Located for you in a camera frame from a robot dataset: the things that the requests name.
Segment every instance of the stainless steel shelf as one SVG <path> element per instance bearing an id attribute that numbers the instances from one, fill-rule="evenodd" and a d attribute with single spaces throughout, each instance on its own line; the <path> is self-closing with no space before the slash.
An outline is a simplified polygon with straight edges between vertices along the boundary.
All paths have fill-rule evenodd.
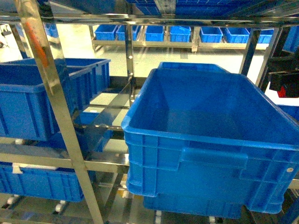
<path id="1" fill-rule="evenodd" d="M 124 187 L 120 187 L 120 182 L 124 174 L 128 172 L 128 154 L 115 153 L 115 152 L 126 152 L 127 148 L 124 148 L 123 144 L 114 144 L 120 148 L 114 148 L 111 145 L 110 148 L 105 148 L 104 153 L 90 153 L 86 158 L 81 154 L 77 137 L 74 131 L 71 115 L 69 113 L 62 85 L 60 83 L 60 77 L 65 74 L 65 63 L 63 65 L 57 64 L 58 62 L 64 61 L 64 55 L 62 47 L 60 45 L 59 37 L 54 39 L 55 45 L 52 45 L 47 41 L 47 35 L 44 31 L 43 25 L 49 23 L 54 25 L 55 23 L 68 23 L 68 24 L 86 24 L 90 26 L 90 35 L 92 38 L 93 47 L 95 45 L 115 45 L 126 47 L 126 58 L 127 58 L 127 71 L 128 76 L 121 79 L 111 78 L 111 87 L 121 87 L 122 92 L 104 109 L 105 113 L 115 118 L 117 114 L 124 107 L 125 103 L 130 100 L 130 103 L 134 101 L 135 88 L 141 87 L 144 79 L 138 79 L 134 76 L 134 56 L 133 46 L 136 47 L 169 47 L 169 48 L 188 48 L 196 52 L 198 48 L 215 48 L 215 49 L 246 49 L 244 58 L 246 58 L 246 65 L 243 64 L 244 70 L 249 67 L 252 55 L 254 53 L 253 47 L 256 43 L 251 44 L 253 40 L 257 41 L 259 38 L 259 32 L 252 32 L 250 34 L 250 41 L 246 44 L 228 44 L 228 43 L 202 43 L 199 38 L 199 27 L 200 26 L 213 26 L 213 27 L 249 27 L 249 28 L 272 28 L 275 27 L 273 38 L 271 43 L 268 45 L 258 44 L 256 49 L 267 49 L 265 58 L 265 64 L 268 60 L 270 53 L 273 52 L 271 49 L 277 47 L 277 42 L 280 40 L 280 35 L 285 27 L 299 25 L 298 17 L 191 17 L 191 16 L 174 16 L 174 15 L 162 15 L 162 16 L 145 16 L 145 15 L 128 15 L 128 14 L 102 14 L 102 15 L 90 15 L 90 14 L 55 14 L 52 16 L 52 10 L 49 5 L 42 5 L 45 1 L 36 0 L 14 0 L 17 5 L 19 14 L 16 13 L 0 13 L 0 21 L 7 22 L 10 24 L 22 22 L 25 30 L 25 34 L 28 38 L 29 45 L 32 49 L 33 56 L 36 58 L 39 71 L 41 73 L 43 83 L 47 90 L 47 94 L 50 99 L 50 103 L 53 107 L 54 114 L 59 124 L 61 133 L 63 135 L 65 144 L 67 146 L 67 152 L 57 150 L 53 148 L 41 148 L 33 146 L 16 146 L 3 144 L 0 147 L 0 160 L 6 162 L 18 162 L 35 165 L 46 165 L 63 168 L 73 168 L 77 174 L 79 183 L 85 195 L 85 200 L 77 204 L 76 211 L 78 214 L 69 213 L 65 211 L 65 216 L 53 215 L 49 208 L 45 208 L 43 212 L 41 210 L 37 212 L 27 212 L 19 210 L 17 206 L 15 209 L 0 209 L 0 221 L 20 223 L 20 224 L 57 224 L 57 223 L 68 223 L 68 224 L 79 224 L 79 223 L 94 223 L 104 224 L 107 220 L 112 220 L 119 223 L 128 222 L 140 222 L 140 223 L 154 223 L 156 216 L 153 211 L 144 209 L 141 206 L 142 198 L 138 199 L 138 203 L 135 204 L 137 214 L 141 214 L 139 219 L 128 219 L 131 216 L 131 208 L 134 204 L 134 199 L 131 197 L 119 197 L 117 191 L 119 189 L 124 190 Z M 173 13 L 175 9 L 175 0 L 164 1 L 155 0 L 158 3 L 159 9 L 164 13 Z M 98 24 L 117 24 L 126 25 L 124 42 L 104 42 L 97 41 L 94 39 L 94 33 L 92 25 Z M 138 37 L 138 41 L 132 41 L 132 25 L 187 25 L 194 26 L 194 33 L 192 35 L 192 42 L 189 43 L 177 43 L 170 42 L 168 32 L 165 33 L 164 42 L 146 42 L 144 41 L 144 31 L 141 37 Z M 18 32 L 13 26 L 14 36 Z M 28 49 L 24 45 L 24 40 L 18 39 L 19 48 L 24 55 L 28 56 Z M 107 126 L 106 124 L 92 123 L 91 126 L 86 128 L 87 132 L 92 135 L 91 143 L 96 144 L 96 139 L 103 135 L 107 129 L 119 130 L 118 127 Z M 91 183 L 87 170 L 98 171 L 99 173 L 106 172 L 114 173 L 113 183 L 111 188 L 105 188 L 107 190 L 107 200 L 104 198 L 104 193 L 101 192 L 104 187 L 100 187 L 95 183 Z M 299 189 L 299 180 L 293 180 L 291 188 Z M 32 203 L 32 198 L 25 197 L 26 204 Z M 125 199 L 125 203 L 122 204 L 122 218 L 114 219 L 113 216 L 120 211 L 120 206 L 115 206 L 115 202 Z M 80 216 L 79 212 L 83 210 L 86 215 Z M 251 223 L 275 223 L 279 216 L 261 214 L 249 212 L 246 209 L 242 210 L 241 220 L 224 220 L 224 223 L 232 224 L 251 224 Z M 180 215 L 174 213 L 163 212 L 160 217 L 162 224 L 174 224 L 174 223 L 192 223 L 191 220 L 196 220 L 196 223 L 207 224 L 206 217 Z"/>

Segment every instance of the white floor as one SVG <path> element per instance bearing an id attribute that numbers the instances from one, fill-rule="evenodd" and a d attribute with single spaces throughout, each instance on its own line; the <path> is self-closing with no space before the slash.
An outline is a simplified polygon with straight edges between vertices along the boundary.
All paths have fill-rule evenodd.
<path id="1" fill-rule="evenodd" d="M 74 58 L 109 58 L 110 75 L 126 76 L 126 57 L 124 47 L 105 46 L 94 54 L 86 25 L 57 26 L 65 57 Z M 9 47 L 0 49 L 0 62 L 21 59 L 12 35 L 0 41 Z M 256 52 L 249 70 L 248 78 L 255 83 L 263 63 L 264 51 Z M 134 49 L 135 76 L 147 77 L 160 62 L 213 63 L 232 73 L 238 73 L 242 62 L 242 50 L 199 49 L 196 54 L 187 50 L 172 48 L 136 48 Z M 299 99 L 281 99 L 275 91 L 267 90 L 266 95 L 276 104 L 299 105 Z"/>

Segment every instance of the metal frame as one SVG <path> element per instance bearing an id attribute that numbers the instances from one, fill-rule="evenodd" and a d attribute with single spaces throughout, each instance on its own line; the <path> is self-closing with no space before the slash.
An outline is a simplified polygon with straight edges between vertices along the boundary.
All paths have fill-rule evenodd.
<path id="1" fill-rule="evenodd" d="M 161 4 L 161 0 L 155 0 L 158 2 L 159 9 L 163 10 L 166 14 L 173 13 L 173 7 L 175 8 L 175 0 L 167 1 L 168 5 Z M 233 27 L 251 27 L 251 28 L 271 28 L 277 27 L 275 34 L 269 45 L 265 60 L 275 55 L 275 51 L 281 52 L 282 47 L 278 48 L 278 43 L 281 40 L 285 40 L 285 35 L 289 26 L 299 25 L 298 17 L 233 17 L 233 18 L 192 18 L 189 16 L 143 16 L 143 15 L 128 15 L 128 14 L 106 14 L 106 15 L 86 15 L 86 14 L 56 14 L 53 17 L 50 5 L 47 0 L 41 7 L 40 3 L 35 0 L 15 0 L 18 14 L 0 14 L 0 21 L 5 21 L 12 24 L 14 35 L 16 29 L 13 26 L 15 23 L 19 23 L 20 20 L 24 26 L 26 35 L 29 37 L 28 42 L 33 50 L 33 55 L 36 59 L 39 71 L 41 73 L 43 83 L 46 87 L 47 94 L 50 99 L 50 103 L 53 107 L 54 114 L 58 121 L 63 139 L 67 146 L 67 151 L 62 152 L 59 149 L 33 147 L 33 146 L 17 146 L 17 145 L 1 145 L 0 158 L 5 162 L 18 162 L 35 165 L 46 165 L 63 168 L 73 168 L 76 171 L 81 188 L 84 192 L 87 205 L 93 218 L 93 223 L 103 224 L 107 220 L 107 214 L 113 201 L 115 190 L 111 190 L 110 200 L 104 205 L 99 199 L 97 191 L 94 191 L 93 186 L 88 177 L 88 170 L 104 171 L 111 173 L 118 173 L 115 184 L 119 185 L 122 174 L 128 172 L 128 157 L 124 154 L 112 154 L 112 153 L 90 153 L 86 159 L 83 158 L 78 140 L 75 134 L 75 128 L 72 122 L 72 114 L 66 103 L 64 91 L 60 80 L 67 76 L 67 69 L 64 62 L 64 56 L 60 45 L 59 38 L 56 41 L 55 52 L 51 50 L 51 44 L 47 41 L 47 35 L 43 28 L 45 23 L 76 23 L 89 25 L 90 35 L 93 38 L 92 25 L 95 24 L 123 24 L 125 28 L 125 42 L 115 42 L 115 44 L 125 44 L 126 57 L 127 57 L 127 78 L 111 78 L 113 87 L 123 87 L 120 94 L 111 102 L 107 108 L 104 109 L 106 113 L 109 113 L 112 118 L 115 118 L 119 111 L 123 108 L 128 99 L 130 103 L 134 101 L 135 89 L 140 87 L 145 79 L 135 78 L 134 74 L 134 57 L 133 46 L 138 46 L 142 41 L 132 41 L 132 27 L 131 25 L 189 25 L 195 26 L 195 33 L 193 34 L 192 43 L 188 43 L 189 48 L 194 52 L 197 47 L 202 47 L 203 43 L 199 38 L 199 26 L 233 26 Z M 250 35 L 250 41 L 246 45 L 246 52 L 242 62 L 240 72 L 247 74 L 249 66 L 252 60 L 256 43 L 258 40 L 260 31 L 253 30 Z M 93 48 L 95 44 L 103 45 L 104 42 L 96 42 L 93 40 Z M 263 65 L 262 73 L 259 79 L 264 79 L 266 66 Z M 107 124 L 101 124 L 98 122 L 103 113 L 92 123 L 91 126 L 86 128 L 86 132 L 93 135 L 95 138 L 100 137 L 107 129 L 119 130 L 119 127 L 109 126 Z M 299 181 L 292 182 L 292 188 L 299 188 Z M 6 222 L 18 222 L 26 224 L 39 224 L 39 223 L 92 223 L 91 220 L 82 220 L 72 217 L 57 217 L 53 215 L 32 215 L 29 219 L 24 219 L 22 213 L 15 212 L 13 210 L 0 210 L 0 221 Z"/>

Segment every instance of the plastic crate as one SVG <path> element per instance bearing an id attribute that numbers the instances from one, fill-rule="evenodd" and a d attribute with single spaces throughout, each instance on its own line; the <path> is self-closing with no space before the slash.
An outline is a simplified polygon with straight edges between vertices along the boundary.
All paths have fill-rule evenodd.
<path id="1" fill-rule="evenodd" d="M 137 195 L 278 213 L 299 170 L 299 126 L 239 74 L 152 70 L 121 126 Z"/>
<path id="2" fill-rule="evenodd" d="M 13 174 L 11 163 L 0 162 L 1 193 L 68 202 L 80 202 L 84 198 L 73 169 L 21 168 L 21 171 L 23 174 Z M 89 171 L 89 176 L 93 181 L 95 172 Z"/>
<path id="3" fill-rule="evenodd" d="M 163 26 L 148 26 L 145 32 L 146 41 L 163 41 L 164 27 Z"/>
<path id="4" fill-rule="evenodd" d="M 246 28 L 223 28 L 222 29 L 228 43 L 247 43 L 249 32 Z"/>
<path id="5" fill-rule="evenodd" d="M 201 42 L 220 43 L 223 33 L 219 27 L 202 27 L 200 29 Z"/>
<path id="6" fill-rule="evenodd" d="M 99 25 L 94 33 L 99 41 L 114 41 L 117 29 L 116 25 Z"/>
<path id="7" fill-rule="evenodd" d="M 233 8 L 223 6 L 176 6 L 176 15 L 222 16 L 231 10 Z"/>
<path id="8" fill-rule="evenodd" d="M 292 27 L 285 41 L 284 50 L 295 52 L 299 46 L 299 26 Z"/>
<path id="9" fill-rule="evenodd" d="M 160 15 L 155 3 L 136 4 L 136 7 L 145 15 Z"/>
<path id="10" fill-rule="evenodd" d="M 270 43 L 274 29 L 262 30 L 257 43 Z"/>
<path id="11" fill-rule="evenodd" d="M 191 36 L 191 27 L 175 26 L 170 27 L 171 42 L 189 42 Z"/>
<path id="12" fill-rule="evenodd" d="M 103 92 L 110 85 L 110 77 L 109 77 L 109 62 L 110 59 L 93 59 L 93 58 L 66 58 L 65 62 L 69 69 L 69 72 L 73 72 L 81 70 L 81 69 L 91 69 L 91 73 L 87 73 L 87 76 L 82 76 L 81 79 L 76 80 L 78 93 L 86 93 L 90 98 L 94 98 L 100 92 Z M 1 64 L 16 64 L 16 65 L 36 65 L 36 61 L 33 58 L 18 60 L 18 61 L 10 61 Z"/>
<path id="13" fill-rule="evenodd" d="M 285 113 L 299 121 L 299 106 L 278 105 Z"/>
<path id="14" fill-rule="evenodd" d="M 140 31 L 140 28 L 141 26 L 133 26 L 132 27 L 132 30 L 133 30 L 133 41 L 135 41 L 137 39 L 137 36 L 138 36 L 138 33 Z M 118 40 L 119 41 L 124 41 L 126 38 L 125 38 L 125 27 L 124 26 L 120 26 L 118 28 L 118 30 L 116 31 L 116 34 L 118 36 Z"/>
<path id="15" fill-rule="evenodd" d="M 195 71 L 212 71 L 212 72 L 225 72 L 225 69 L 216 64 L 203 64 L 203 63 L 179 63 L 179 62 L 161 62 L 159 69 L 178 69 L 178 70 L 195 70 Z"/>
<path id="16" fill-rule="evenodd" d="M 70 70 L 76 72 L 62 80 L 62 86 L 69 109 L 73 112 L 76 101 L 89 104 L 88 86 L 84 81 L 92 70 Z M 0 136 L 50 139 L 59 128 L 37 66 L 6 64 L 0 66 L 0 73 L 3 74 L 0 76 Z"/>
<path id="17" fill-rule="evenodd" d="M 240 218 L 241 205 L 204 200 L 200 197 L 158 194 L 156 197 L 144 197 L 143 205 L 147 209 L 176 213 L 223 218 Z"/>

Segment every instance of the metal shelf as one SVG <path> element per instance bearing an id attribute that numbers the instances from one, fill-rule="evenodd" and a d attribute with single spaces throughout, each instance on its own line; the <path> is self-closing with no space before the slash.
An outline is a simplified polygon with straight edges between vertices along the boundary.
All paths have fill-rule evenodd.
<path id="1" fill-rule="evenodd" d="M 128 77 L 111 77 L 111 88 L 119 89 L 122 91 L 118 96 L 104 109 L 105 113 L 109 113 L 112 118 L 115 118 L 121 109 L 124 108 L 125 103 L 130 100 L 130 104 L 134 101 L 135 89 L 142 86 L 144 78 L 135 78 L 134 74 L 134 57 L 133 46 L 140 47 L 174 47 L 174 48 L 190 48 L 193 52 L 197 51 L 197 48 L 219 48 L 219 49 L 245 49 L 243 63 L 240 71 L 242 74 L 247 74 L 252 60 L 252 56 L 255 49 L 266 49 L 264 64 L 262 66 L 261 74 L 259 75 L 260 82 L 258 86 L 265 85 L 263 80 L 265 79 L 265 73 L 267 70 L 266 63 L 273 55 L 281 51 L 281 45 L 284 44 L 285 35 L 288 33 L 289 26 L 299 25 L 298 17 L 190 17 L 190 16 L 144 16 L 144 15 L 129 15 L 129 14 L 104 14 L 104 15 L 90 15 L 90 14 L 56 14 L 52 16 L 52 10 L 48 5 L 42 5 L 43 3 L 36 0 L 14 0 L 19 14 L 16 13 L 0 13 L 0 21 L 7 22 L 9 24 L 19 23 L 20 20 L 25 26 L 25 34 L 28 38 L 29 45 L 32 49 L 34 58 L 41 73 L 43 83 L 45 85 L 50 103 L 53 107 L 54 114 L 56 116 L 58 125 L 60 127 L 63 139 L 65 141 L 67 152 L 53 148 L 22 146 L 22 145 L 10 145 L 2 144 L 0 147 L 0 160 L 5 162 L 18 162 L 35 165 L 54 166 L 62 168 L 75 169 L 79 183 L 82 187 L 85 195 L 85 207 L 88 207 L 90 212 L 89 217 L 78 218 L 68 217 L 46 213 L 27 213 L 23 211 L 11 209 L 0 209 L 0 221 L 16 222 L 21 224 L 56 224 L 56 223 L 94 223 L 104 224 L 109 220 L 109 212 L 111 211 L 113 201 L 118 189 L 123 189 L 120 186 L 121 178 L 123 174 L 128 172 L 129 163 L 127 154 L 115 154 L 110 152 L 104 153 L 90 153 L 86 159 L 83 158 L 78 140 L 75 134 L 74 125 L 72 122 L 73 114 L 69 113 L 64 92 L 60 83 L 60 78 L 66 74 L 65 64 L 57 64 L 64 60 L 62 47 L 59 37 L 55 38 L 53 42 L 47 41 L 47 35 L 44 31 L 44 24 L 55 23 L 69 23 L 69 24 L 86 24 L 89 25 L 90 35 L 93 45 L 111 45 L 125 46 L 126 58 L 127 58 L 127 71 Z M 175 0 L 164 1 L 155 0 L 158 3 L 159 9 L 164 13 L 173 13 L 175 9 Z M 103 42 L 94 40 L 94 33 L 92 25 L 97 24 L 117 24 L 125 26 L 126 40 L 124 42 Z M 131 25 L 187 25 L 194 26 L 194 33 L 192 42 L 190 43 L 173 43 L 169 42 L 168 36 L 164 42 L 145 42 L 144 32 L 139 37 L 139 41 L 132 41 L 132 28 Z M 259 38 L 259 31 L 252 29 L 248 44 L 209 44 L 201 43 L 199 38 L 199 26 L 235 26 L 235 27 L 249 27 L 249 28 L 272 28 L 275 27 L 275 32 L 269 47 L 266 45 L 258 45 L 257 40 Z M 12 26 L 14 36 L 18 35 L 16 28 Z M 28 56 L 26 46 L 24 45 L 24 39 L 17 40 L 18 46 L 22 52 Z M 85 128 L 86 132 L 92 136 L 91 144 L 95 144 L 93 140 L 98 139 L 107 130 L 119 131 L 120 127 L 107 126 L 106 124 L 99 123 L 99 117 L 90 125 Z M 121 148 L 111 148 L 109 151 L 126 151 L 123 149 L 123 144 L 119 145 Z M 99 191 L 99 187 L 90 182 L 87 170 L 94 170 L 99 172 L 115 173 L 115 179 L 110 184 L 112 187 L 108 191 L 107 202 L 103 202 L 103 194 Z M 292 188 L 299 189 L 299 181 L 294 180 L 291 185 Z M 181 220 L 178 218 L 178 214 L 162 213 L 158 219 L 162 220 L 162 224 L 174 223 L 175 220 Z M 152 222 L 154 223 L 157 217 L 153 215 Z M 246 209 L 242 211 L 242 219 L 236 220 L 224 220 L 225 223 L 273 223 L 273 220 L 279 218 L 275 215 L 261 214 L 249 212 Z M 202 223 L 207 223 L 206 217 L 202 219 Z"/>

